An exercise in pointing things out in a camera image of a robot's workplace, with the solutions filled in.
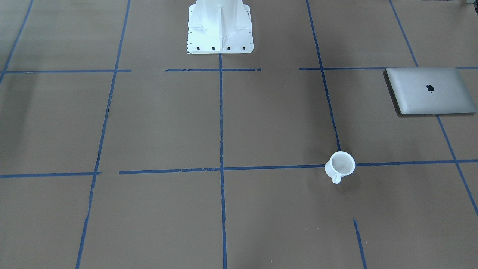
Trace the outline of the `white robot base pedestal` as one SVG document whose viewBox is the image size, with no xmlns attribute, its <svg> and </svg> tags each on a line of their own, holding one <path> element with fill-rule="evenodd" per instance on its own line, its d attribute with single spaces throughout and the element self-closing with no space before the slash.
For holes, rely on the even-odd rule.
<svg viewBox="0 0 478 269">
<path fill-rule="evenodd" d="M 242 0 L 197 0 L 188 9 L 187 53 L 252 53 L 251 9 Z"/>
</svg>

